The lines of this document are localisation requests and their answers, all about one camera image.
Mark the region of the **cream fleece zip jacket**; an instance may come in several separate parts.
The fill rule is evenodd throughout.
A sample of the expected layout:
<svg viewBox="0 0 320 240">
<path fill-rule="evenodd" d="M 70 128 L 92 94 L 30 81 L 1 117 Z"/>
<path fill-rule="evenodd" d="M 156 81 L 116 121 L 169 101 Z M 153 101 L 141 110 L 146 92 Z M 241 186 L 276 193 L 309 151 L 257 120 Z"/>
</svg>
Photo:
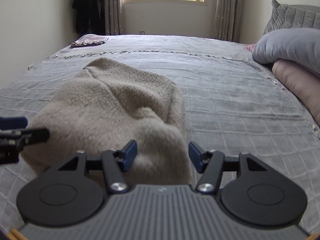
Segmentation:
<svg viewBox="0 0 320 240">
<path fill-rule="evenodd" d="M 36 173 L 78 150 L 96 156 L 135 140 L 128 184 L 192 182 L 183 93 L 166 76 L 96 59 L 55 93 L 29 127 L 50 133 L 47 142 L 22 151 Z"/>
</svg>

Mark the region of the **dark hanging clothes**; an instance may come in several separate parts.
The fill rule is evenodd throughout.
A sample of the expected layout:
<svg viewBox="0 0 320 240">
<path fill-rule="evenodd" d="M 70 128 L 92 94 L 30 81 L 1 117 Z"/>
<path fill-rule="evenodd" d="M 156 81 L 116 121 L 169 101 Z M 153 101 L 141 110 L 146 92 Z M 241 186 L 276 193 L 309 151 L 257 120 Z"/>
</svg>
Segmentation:
<svg viewBox="0 0 320 240">
<path fill-rule="evenodd" d="M 77 34 L 106 34 L 104 0 L 74 0 L 72 8 L 76 10 Z"/>
</svg>

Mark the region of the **grey quilted bedspread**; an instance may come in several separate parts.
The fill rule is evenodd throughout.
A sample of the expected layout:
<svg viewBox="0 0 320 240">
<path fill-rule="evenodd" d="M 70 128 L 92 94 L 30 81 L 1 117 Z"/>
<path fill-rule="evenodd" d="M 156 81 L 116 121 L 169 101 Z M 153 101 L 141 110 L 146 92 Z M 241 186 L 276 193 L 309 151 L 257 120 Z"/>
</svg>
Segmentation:
<svg viewBox="0 0 320 240">
<path fill-rule="evenodd" d="M 300 185 L 301 221 L 319 231 L 319 126 L 243 44 L 199 37 L 121 35 L 56 52 L 1 89 L 1 116 L 32 119 L 68 79 L 100 57 L 172 79 L 184 95 L 188 136 L 226 155 L 251 153 Z"/>
</svg>

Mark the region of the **small pink pillow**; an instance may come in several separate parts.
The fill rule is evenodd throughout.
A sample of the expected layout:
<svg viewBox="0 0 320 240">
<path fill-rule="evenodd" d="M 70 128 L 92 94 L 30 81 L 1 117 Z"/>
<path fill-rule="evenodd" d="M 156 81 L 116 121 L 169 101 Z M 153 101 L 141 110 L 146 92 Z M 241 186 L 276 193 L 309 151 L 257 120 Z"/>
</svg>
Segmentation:
<svg viewBox="0 0 320 240">
<path fill-rule="evenodd" d="M 245 48 L 246 48 L 248 51 L 252 52 L 253 49 L 254 49 L 254 47 L 255 47 L 255 45 L 256 45 L 256 44 L 249 44 L 249 45 L 247 45 Z"/>
</svg>

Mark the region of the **right grey curtain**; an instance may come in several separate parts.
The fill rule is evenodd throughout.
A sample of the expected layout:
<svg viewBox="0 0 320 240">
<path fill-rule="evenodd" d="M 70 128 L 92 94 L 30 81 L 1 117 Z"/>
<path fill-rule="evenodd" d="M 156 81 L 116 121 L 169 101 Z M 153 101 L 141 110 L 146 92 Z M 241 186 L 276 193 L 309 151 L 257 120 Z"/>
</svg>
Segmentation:
<svg viewBox="0 0 320 240">
<path fill-rule="evenodd" d="M 216 0 L 212 38 L 239 42 L 242 0 Z"/>
</svg>

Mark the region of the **grey curtain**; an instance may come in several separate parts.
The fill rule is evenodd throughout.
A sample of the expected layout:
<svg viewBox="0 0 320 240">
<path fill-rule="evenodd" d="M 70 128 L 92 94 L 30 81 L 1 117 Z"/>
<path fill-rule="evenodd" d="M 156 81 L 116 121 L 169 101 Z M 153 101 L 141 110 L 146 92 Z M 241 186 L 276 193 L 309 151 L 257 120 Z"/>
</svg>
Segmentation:
<svg viewBox="0 0 320 240">
<path fill-rule="evenodd" d="M 212 38 L 239 42 L 242 0 L 216 0 Z"/>
<path fill-rule="evenodd" d="M 124 33 L 124 0 L 104 0 L 104 2 L 106 35 L 122 35 Z"/>
</svg>

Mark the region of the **grey pillow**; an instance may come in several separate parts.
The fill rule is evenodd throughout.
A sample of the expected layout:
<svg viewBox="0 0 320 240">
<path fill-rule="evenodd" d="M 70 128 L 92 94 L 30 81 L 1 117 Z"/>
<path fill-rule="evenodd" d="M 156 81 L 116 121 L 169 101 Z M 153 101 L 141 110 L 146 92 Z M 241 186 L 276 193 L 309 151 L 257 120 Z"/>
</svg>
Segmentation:
<svg viewBox="0 0 320 240">
<path fill-rule="evenodd" d="M 254 46 L 252 58 L 259 64 L 293 61 L 319 76 L 319 30 L 278 29 L 265 34 Z"/>
</svg>

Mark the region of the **grey quilted headboard cushion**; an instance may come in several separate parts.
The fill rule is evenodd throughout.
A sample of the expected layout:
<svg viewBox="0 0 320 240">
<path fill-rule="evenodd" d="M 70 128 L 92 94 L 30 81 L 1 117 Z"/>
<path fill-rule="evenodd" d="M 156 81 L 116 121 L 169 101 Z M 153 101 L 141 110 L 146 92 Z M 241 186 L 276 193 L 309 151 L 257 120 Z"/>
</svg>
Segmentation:
<svg viewBox="0 0 320 240">
<path fill-rule="evenodd" d="M 278 29 L 320 29 L 319 7 L 315 5 L 280 4 L 272 0 L 272 14 L 263 35 Z"/>
</svg>

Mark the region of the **left grey curtain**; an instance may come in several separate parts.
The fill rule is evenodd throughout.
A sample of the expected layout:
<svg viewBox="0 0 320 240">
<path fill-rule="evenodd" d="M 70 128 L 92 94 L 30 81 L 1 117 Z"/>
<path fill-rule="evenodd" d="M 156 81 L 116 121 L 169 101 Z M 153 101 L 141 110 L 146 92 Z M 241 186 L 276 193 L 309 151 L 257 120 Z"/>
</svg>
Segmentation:
<svg viewBox="0 0 320 240">
<path fill-rule="evenodd" d="M 104 0 L 104 2 L 106 35 L 122 35 L 124 33 L 124 0 Z"/>
</svg>

